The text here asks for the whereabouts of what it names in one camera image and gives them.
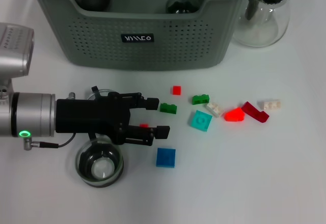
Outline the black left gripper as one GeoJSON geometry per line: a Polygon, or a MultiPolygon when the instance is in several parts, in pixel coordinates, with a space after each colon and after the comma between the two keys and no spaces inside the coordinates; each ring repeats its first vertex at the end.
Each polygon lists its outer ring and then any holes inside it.
{"type": "Polygon", "coordinates": [[[114,144],[152,146],[154,139],[167,139],[169,126],[129,126],[130,108],[157,110],[158,98],[145,99],[142,93],[110,92],[94,100],[59,99],[56,102],[57,133],[97,133],[114,144]]]}

